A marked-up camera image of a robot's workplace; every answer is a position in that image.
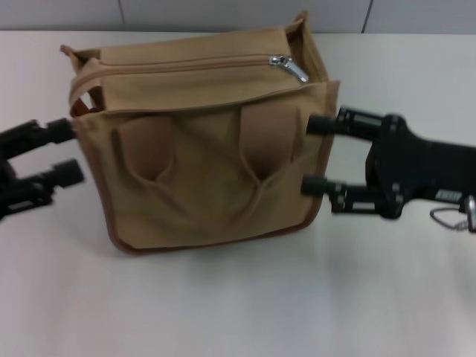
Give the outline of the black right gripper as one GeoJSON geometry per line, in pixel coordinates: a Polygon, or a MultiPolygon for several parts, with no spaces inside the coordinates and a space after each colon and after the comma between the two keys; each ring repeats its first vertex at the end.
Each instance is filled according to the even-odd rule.
{"type": "Polygon", "coordinates": [[[467,198],[475,196],[475,148],[424,139],[414,134],[402,117],[340,108],[335,118],[310,115],[307,133],[375,140],[369,171],[378,188],[314,175],[303,177],[301,194],[327,196],[332,213],[378,213],[398,219],[411,200],[445,202],[464,209],[467,198]],[[379,203],[379,191],[383,203],[379,203]]]}

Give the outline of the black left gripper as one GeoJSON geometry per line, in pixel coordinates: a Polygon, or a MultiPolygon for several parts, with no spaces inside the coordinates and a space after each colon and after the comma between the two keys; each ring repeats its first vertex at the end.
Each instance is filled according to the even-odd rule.
{"type": "MultiPolygon", "coordinates": [[[[1,133],[2,149],[36,149],[46,144],[60,144],[75,139],[71,123],[66,118],[53,120],[40,126],[29,120],[1,133]]],[[[55,188],[67,188],[84,181],[77,160],[54,165],[49,171],[15,178],[15,171],[1,150],[1,219],[10,210],[32,210],[52,205],[55,188]]]]}

